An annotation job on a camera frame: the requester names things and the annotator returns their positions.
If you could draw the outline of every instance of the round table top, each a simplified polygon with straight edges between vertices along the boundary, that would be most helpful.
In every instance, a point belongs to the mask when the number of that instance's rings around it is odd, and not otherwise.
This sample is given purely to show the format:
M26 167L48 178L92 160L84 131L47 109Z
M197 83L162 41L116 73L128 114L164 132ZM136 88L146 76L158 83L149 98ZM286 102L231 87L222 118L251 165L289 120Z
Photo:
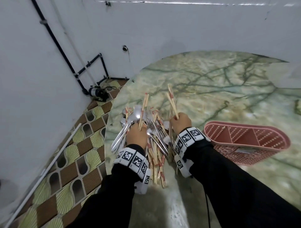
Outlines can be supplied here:
M276 88L266 77L271 63L280 60L231 51L195 51L159 60L128 81L114 100L105 134L105 162L111 173L117 154L111 144L122 129L122 110L142 104L149 93L149 105L168 117L170 103L165 92L173 86L179 112L203 129L218 120L274 126L291 140L289 149L253 166L241 166L285 200L301 209L301 115L296 105L301 89ZM195 179L175 173L175 163L164 165L167 188L149 186L146 195L136 195L130 227L207 227L203 187ZM212 227L220 227L209 206Z

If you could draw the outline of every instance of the black sleeve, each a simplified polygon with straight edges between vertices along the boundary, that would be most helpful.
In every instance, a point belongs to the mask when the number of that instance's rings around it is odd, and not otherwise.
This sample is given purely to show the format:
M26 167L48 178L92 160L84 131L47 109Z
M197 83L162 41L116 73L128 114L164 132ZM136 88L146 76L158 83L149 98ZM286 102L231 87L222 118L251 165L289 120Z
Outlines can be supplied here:
M131 144L127 147L145 155L141 146ZM131 169L115 164L112 174L102 180L100 192L87 199L76 219L67 227L95 227L101 221L100 218L113 222L116 227L128 227L135 193L134 183L139 180L139 176Z
M300 227L301 211L218 153L205 139L187 148L222 227Z

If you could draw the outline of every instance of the white pipe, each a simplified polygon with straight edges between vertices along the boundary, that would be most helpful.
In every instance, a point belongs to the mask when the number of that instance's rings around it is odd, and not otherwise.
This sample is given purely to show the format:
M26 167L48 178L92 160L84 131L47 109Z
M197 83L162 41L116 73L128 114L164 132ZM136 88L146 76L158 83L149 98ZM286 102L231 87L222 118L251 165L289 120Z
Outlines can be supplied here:
M79 124L77 126L77 128L74 130L74 132L71 134L71 136L68 138L68 140L65 142L65 144L63 145L63 147L60 149L60 151L58 152L58 154L54 157L54 159L52 160L52 162L49 164L49 166L47 167L47 169L43 172L43 174L41 175L41 177L39 178L39 180L37 181L37 183L33 186L33 188L30 190L30 192L27 194L27 196L25 197L25 199L22 201L22 203L19 205L19 207L17 208L17 210L15 211L15 213L13 214L13 216L10 218L10 220L7 222L7 224L5 225L4 228L9 228L9 226L11 225L11 223L14 221L14 219L17 217L17 215L19 214L19 212L22 210L22 208L24 207L24 205L26 204L26 202L29 200L29 198L31 197L31 195L34 193L34 191L36 190L36 188L39 186L39 184L42 182L42 180L45 178L46 174L48 173L48 171L51 169L51 167L53 166L53 164L55 163L55 161L58 159L58 157L60 156L60 154L64 151L65 147L67 146L67 144L70 142L70 140L72 139L72 137L75 135L75 133L77 132L77 130L80 128L82 124Z
M83 59L81 58L81 56L80 56L78 50L76 49L75 44L73 43L71 37L69 36L69 33L67 32L67 29L66 29L66 27L65 27L65 25L64 25L64 22L63 22L63 20L62 20L62 17L61 17L61 15L60 15L60 12L59 12L59 10L58 10L58 7L57 7L55 1L54 1L54 0L50 0L50 2L51 2L52 6L53 6L53 8L54 8L54 11L55 11L56 15L57 15L58 21L60 22L60 24L61 24L61 26L62 26L62 28L63 28L63 30L64 30L64 33L66 34L66 36L67 36L67 38L68 38L68 40L69 40L69 42L70 42L70 44L71 44L73 50L75 51L75 54L77 55L78 59L80 60L81 64L83 65L83 67L86 69L86 71L87 71L87 73L88 73L90 79L92 80L93 84L97 85L96 82L95 82L95 80L94 80L94 78L93 78L92 75L90 74L90 71L89 71L88 68L86 67L86 64L84 63Z

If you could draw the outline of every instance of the white wall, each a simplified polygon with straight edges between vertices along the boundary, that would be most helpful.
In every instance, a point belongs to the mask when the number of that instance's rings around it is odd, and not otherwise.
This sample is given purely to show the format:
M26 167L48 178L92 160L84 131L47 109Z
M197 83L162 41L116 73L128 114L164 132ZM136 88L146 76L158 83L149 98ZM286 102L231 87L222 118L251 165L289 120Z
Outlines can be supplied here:
M132 77L163 57L195 50L245 51L290 62L301 59L300 0L119 1L107 7L104 1L55 0L81 55L91 59L101 51L114 77ZM39 4L68 49L49 0ZM130 62L123 45L129 48ZM72 50L67 53L76 62Z
M90 99L39 23L31 1L1 0L0 31L2 223Z

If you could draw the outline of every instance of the hand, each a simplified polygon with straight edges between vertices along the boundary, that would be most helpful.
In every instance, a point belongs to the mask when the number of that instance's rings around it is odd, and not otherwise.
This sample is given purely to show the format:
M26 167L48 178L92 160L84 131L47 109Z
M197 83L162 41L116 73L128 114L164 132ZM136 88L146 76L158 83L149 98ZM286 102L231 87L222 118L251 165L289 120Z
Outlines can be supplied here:
M178 135L181 133L182 130L188 127L192 127L191 119L188 117L187 114L183 112L179 112L179 119L177 120L176 116L170 119L172 124L172 128L175 133Z
M147 134L146 134L146 127L143 126L141 131L139 131L139 124L135 123L130 131L126 134L126 141L127 144L137 144L141 146L144 150L147 145Z

